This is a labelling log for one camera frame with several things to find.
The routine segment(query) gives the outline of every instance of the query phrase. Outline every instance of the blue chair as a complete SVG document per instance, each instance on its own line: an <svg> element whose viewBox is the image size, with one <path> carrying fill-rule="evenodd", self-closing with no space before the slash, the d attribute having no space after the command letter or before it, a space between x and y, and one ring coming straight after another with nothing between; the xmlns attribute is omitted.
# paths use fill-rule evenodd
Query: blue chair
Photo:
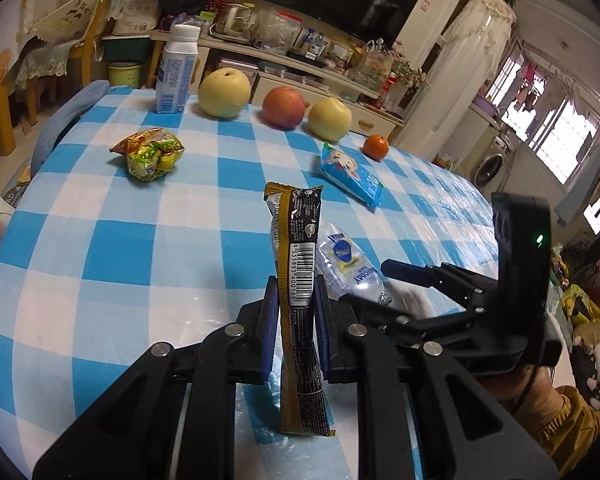
<svg viewBox="0 0 600 480"><path fill-rule="evenodd" d="M31 157L31 178L40 170L48 156L80 117L109 92L109 81L94 81L69 99L40 130Z"/></svg>

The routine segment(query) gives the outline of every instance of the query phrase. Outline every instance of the silver bolt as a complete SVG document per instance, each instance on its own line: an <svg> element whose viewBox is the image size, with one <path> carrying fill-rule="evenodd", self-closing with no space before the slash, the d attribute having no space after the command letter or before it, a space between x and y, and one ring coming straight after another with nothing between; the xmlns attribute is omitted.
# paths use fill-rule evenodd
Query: silver bolt
<svg viewBox="0 0 600 480"><path fill-rule="evenodd" d="M442 354L442 345L436 341L427 341L422 345L422 349L425 353L436 356Z"/></svg>
<svg viewBox="0 0 600 480"><path fill-rule="evenodd" d="M238 337L244 334L244 327L240 323L231 323L231 325L224 327L224 333L231 337Z"/></svg>
<svg viewBox="0 0 600 480"><path fill-rule="evenodd" d="M169 352L171 352L169 343L156 343L151 347L151 354L156 357L164 357L165 355L168 355Z"/></svg>
<svg viewBox="0 0 600 480"><path fill-rule="evenodd" d="M360 325L360 323L350 324L347 330L355 337L362 337L363 335L366 335L366 326Z"/></svg>

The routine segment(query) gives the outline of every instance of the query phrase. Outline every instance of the blue snack package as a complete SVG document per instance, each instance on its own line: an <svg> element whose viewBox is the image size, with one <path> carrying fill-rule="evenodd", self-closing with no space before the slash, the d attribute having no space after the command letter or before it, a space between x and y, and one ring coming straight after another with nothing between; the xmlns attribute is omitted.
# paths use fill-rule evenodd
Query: blue snack package
<svg viewBox="0 0 600 480"><path fill-rule="evenodd" d="M336 186L349 191L369 207L380 205L382 182L373 174L353 160L349 155L328 145L322 147L320 155L320 171Z"/></svg>

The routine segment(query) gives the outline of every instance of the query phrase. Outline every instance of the barcode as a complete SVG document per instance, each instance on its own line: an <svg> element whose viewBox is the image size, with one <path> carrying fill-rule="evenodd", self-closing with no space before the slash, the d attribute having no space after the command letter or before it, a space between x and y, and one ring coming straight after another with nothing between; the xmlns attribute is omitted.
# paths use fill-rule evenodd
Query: barcode
<svg viewBox="0 0 600 480"><path fill-rule="evenodd" d="M314 291L315 244L289 247L289 305L308 306Z"/></svg>
<svg viewBox="0 0 600 480"><path fill-rule="evenodd" d="M175 95L173 94L162 94L160 96L160 111L161 112L171 112L173 108L173 98Z"/></svg>

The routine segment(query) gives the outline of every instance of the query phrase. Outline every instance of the white pouch with blue label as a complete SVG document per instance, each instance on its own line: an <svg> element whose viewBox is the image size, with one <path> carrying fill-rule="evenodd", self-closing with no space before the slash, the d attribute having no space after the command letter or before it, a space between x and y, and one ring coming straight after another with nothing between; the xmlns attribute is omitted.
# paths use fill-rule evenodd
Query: white pouch with blue label
<svg viewBox="0 0 600 480"><path fill-rule="evenodd" d="M378 270L342 229L321 221L316 252L315 265L332 298L354 294L384 305L391 301Z"/></svg>

